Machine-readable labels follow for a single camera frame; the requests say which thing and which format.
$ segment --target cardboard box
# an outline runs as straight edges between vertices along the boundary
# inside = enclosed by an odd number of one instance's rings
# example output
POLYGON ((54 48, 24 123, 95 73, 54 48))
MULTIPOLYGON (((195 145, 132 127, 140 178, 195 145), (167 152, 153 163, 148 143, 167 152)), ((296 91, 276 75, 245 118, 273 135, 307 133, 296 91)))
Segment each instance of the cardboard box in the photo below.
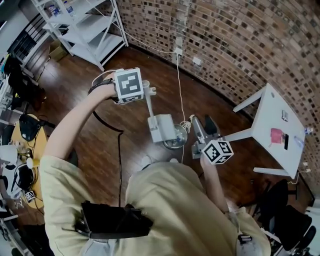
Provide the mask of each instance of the cardboard box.
POLYGON ((64 56, 66 56, 68 52, 65 50, 64 46, 61 42, 56 39, 54 40, 49 47, 49 56, 51 59, 55 60, 56 62, 60 61, 64 56))

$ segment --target beige t-shirt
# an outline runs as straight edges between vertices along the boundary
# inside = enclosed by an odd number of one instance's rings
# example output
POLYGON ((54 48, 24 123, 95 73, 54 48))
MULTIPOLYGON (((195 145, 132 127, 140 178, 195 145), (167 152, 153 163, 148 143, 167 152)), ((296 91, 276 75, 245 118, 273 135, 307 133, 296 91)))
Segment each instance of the beige t-shirt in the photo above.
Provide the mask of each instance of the beige t-shirt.
MULTIPOLYGON (((81 203, 93 202, 81 170, 64 160, 44 156, 40 178, 51 249, 56 256, 79 255, 88 238, 73 226, 81 203)), ((198 176, 188 166, 159 162, 139 171, 129 180, 126 203, 141 209, 153 226, 148 236, 117 240, 112 248, 114 255, 236 255, 236 227, 208 199, 198 176)), ((240 216, 240 226, 256 233, 262 244, 269 244, 255 221, 245 212, 242 215, 245 221, 240 216)))

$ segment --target railing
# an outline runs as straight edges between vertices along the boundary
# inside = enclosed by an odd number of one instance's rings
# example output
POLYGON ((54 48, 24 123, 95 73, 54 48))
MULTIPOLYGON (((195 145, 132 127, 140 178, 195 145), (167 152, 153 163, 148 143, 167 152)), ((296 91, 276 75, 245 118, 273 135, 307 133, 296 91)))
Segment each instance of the railing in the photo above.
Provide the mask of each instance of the railing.
POLYGON ((8 53, 15 54, 21 61, 29 54, 37 42, 47 33, 43 26, 44 18, 38 13, 21 31, 8 49, 8 53))

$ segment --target wooden floor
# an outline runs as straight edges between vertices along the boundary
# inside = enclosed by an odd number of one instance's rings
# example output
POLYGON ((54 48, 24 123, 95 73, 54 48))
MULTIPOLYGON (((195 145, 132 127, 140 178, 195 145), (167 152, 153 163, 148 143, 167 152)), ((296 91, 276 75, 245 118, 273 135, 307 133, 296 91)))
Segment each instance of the wooden floor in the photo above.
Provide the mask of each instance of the wooden floor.
MULTIPOLYGON (((45 48, 31 61, 29 66, 35 76, 39 75, 48 60, 47 52, 48 49, 45 48)), ((156 87, 157 95, 152 97, 154 113, 171 114, 174 122, 180 123, 183 115, 177 70, 157 58, 132 48, 124 48, 118 52, 107 63, 105 69, 134 67, 140 68, 143 80, 149 80, 150 85, 156 87)), ((58 124, 86 97, 92 80, 100 73, 98 67, 76 56, 68 55, 59 62, 50 60, 39 79, 40 86, 46 90, 47 100, 36 114, 46 115, 50 122, 58 124)), ((239 113, 234 113, 233 107, 214 92, 182 73, 180 80, 186 118, 195 114, 203 120, 204 115, 209 114, 217 122, 223 135, 251 126, 248 119, 239 113)), ((121 137, 122 199, 125 198, 129 177, 142 168, 140 162, 143 156, 149 155, 155 161, 168 161, 172 157, 181 159, 182 150, 171 151, 161 144, 152 143, 147 124, 149 112, 145 100, 122 106, 107 100, 96 111, 108 123, 125 131, 121 137)), ((85 173, 96 203, 117 204, 119 186, 117 135, 117 132, 103 126, 92 115, 75 143, 79 167, 85 173)), ((192 160, 191 157, 191 145, 194 141, 195 136, 191 130, 183 163, 201 173, 199 160, 192 160)), ((252 201, 256 193, 264 189, 267 180, 275 183, 283 178, 253 172, 254 167, 278 166, 253 139, 234 141, 231 146, 234 156, 217 167, 230 205, 252 201)), ((299 185, 298 201, 294 196, 289 196, 289 202, 301 212, 305 210, 310 200, 303 183, 299 185)), ((26 217, 25 222, 31 224, 33 220, 26 217)))

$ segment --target man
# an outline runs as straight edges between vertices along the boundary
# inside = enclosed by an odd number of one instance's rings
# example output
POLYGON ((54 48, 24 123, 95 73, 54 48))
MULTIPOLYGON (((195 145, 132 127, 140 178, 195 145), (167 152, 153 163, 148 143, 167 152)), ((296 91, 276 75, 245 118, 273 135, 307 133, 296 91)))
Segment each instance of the man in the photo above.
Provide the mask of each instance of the man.
POLYGON ((196 173, 180 163, 154 163, 130 178, 125 200, 153 221, 148 236, 94 241, 75 231, 81 203, 93 199, 81 171, 64 159, 93 110, 115 95, 113 84, 94 89, 65 116, 47 142, 40 177, 45 228, 54 254, 235 256, 250 251, 255 256, 270 255, 269 242, 251 216, 244 210, 229 213, 217 169, 204 158, 200 162, 206 192, 196 173), (254 242, 241 245, 238 235, 242 233, 254 242))

